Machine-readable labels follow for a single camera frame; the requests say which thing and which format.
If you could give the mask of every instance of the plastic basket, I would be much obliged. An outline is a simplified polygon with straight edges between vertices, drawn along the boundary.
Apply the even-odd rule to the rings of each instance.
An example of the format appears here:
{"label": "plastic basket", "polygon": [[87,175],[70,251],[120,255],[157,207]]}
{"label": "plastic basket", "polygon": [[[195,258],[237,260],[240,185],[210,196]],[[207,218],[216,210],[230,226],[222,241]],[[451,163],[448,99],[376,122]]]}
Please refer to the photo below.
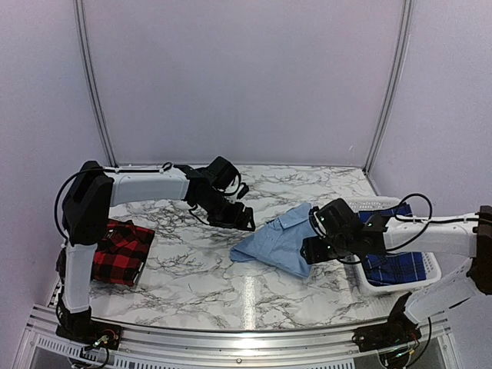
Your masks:
{"label": "plastic basket", "polygon": [[[353,211],[373,211],[381,210],[386,208],[392,208],[400,203],[399,198],[387,198],[384,196],[370,196],[370,197],[359,197],[359,198],[344,198]],[[390,294],[392,292],[398,291],[409,291],[416,288],[422,288],[433,284],[440,280],[442,273],[437,263],[436,257],[431,252],[423,252],[422,259],[425,266],[425,281],[394,284],[392,286],[373,286],[367,281],[366,274],[362,268],[362,264],[356,264],[355,271],[357,275],[357,282],[359,286],[359,291],[361,294]]]}

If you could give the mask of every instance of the clothing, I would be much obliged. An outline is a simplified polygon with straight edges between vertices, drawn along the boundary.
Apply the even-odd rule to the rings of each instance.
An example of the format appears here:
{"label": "clothing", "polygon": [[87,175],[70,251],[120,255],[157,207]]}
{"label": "clothing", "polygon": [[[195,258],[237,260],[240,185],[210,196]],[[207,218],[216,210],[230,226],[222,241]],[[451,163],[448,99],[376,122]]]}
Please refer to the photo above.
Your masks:
{"label": "clothing", "polygon": [[[396,211],[395,208],[384,211],[361,211],[359,218],[366,222],[371,215],[380,212],[382,215],[412,215],[410,205],[406,204]],[[424,261],[420,252],[404,252],[395,255],[368,255],[362,261],[367,281],[373,286],[425,281]]]}
{"label": "clothing", "polygon": [[303,203],[268,222],[231,249],[231,260],[259,260],[298,277],[309,277],[311,266],[302,258],[301,247],[305,238],[316,236],[309,224],[310,209],[310,204]]}
{"label": "clothing", "polygon": [[110,219],[92,265],[97,281],[133,286],[150,251],[154,231]]}

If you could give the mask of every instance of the marble table surface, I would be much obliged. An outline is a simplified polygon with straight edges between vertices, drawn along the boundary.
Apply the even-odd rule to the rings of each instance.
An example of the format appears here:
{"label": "marble table surface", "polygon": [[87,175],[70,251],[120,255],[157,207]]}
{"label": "marble table surface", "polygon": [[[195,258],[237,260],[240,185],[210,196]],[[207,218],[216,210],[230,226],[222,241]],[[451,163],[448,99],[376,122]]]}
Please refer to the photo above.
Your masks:
{"label": "marble table surface", "polygon": [[[257,226],[303,201],[374,195],[360,169],[239,166]],[[147,201],[112,208],[112,218],[154,229],[145,269],[133,287],[91,283],[93,316],[206,330],[324,326],[382,317],[397,296],[362,296],[353,267],[313,267],[307,280],[258,261],[233,263],[229,251],[249,233],[200,224],[183,201]]]}

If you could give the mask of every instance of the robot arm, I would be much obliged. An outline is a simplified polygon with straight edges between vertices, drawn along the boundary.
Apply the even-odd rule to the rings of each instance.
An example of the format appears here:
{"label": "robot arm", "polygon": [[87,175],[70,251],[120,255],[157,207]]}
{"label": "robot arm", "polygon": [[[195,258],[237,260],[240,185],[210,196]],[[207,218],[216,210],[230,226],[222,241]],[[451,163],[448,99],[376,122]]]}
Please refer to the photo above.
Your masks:
{"label": "robot arm", "polygon": [[[232,185],[235,191],[227,192]],[[95,250],[105,235],[111,206],[131,201],[183,200],[193,208],[203,208],[211,226],[253,231],[253,210],[235,200],[247,192],[248,186],[241,183],[236,167],[221,157],[198,169],[188,165],[102,168],[95,161],[86,162],[62,202],[67,242],[64,287],[57,308],[61,325],[57,334],[91,343],[102,337],[104,331],[119,329],[91,320],[88,294]]]}
{"label": "robot arm", "polygon": [[466,300],[492,294],[492,207],[476,214],[432,218],[373,215],[362,223],[348,204],[337,199],[313,208],[311,225],[319,237],[304,240],[301,255],[309,264],[388,252],[444,252],[469,259],[453,273],[402,296],[385,324],[360,327],[354,343],[361,351],[379,350],[420,338],[417,325]]}

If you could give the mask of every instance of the blue plaid shirt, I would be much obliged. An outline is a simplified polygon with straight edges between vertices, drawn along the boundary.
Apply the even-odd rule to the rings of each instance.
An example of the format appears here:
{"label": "blue plaid shirt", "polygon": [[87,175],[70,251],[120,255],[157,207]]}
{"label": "blue plaid shirt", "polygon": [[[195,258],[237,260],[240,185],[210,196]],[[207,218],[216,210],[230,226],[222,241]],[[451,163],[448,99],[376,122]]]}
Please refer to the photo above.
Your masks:
{"label": "blue plaid shirt", "polygon": [[[366,222],[377,211],[361,211],[359,218]],[[410,205],[398,209],[380,211],[382,215],[412,215]],[[404,252],[401,254],[368,255],[362,261],[362,267],[367,281],[373,286],[389,286],[392,284],[411,283],[425,281],[425,266],[420,252]]]}

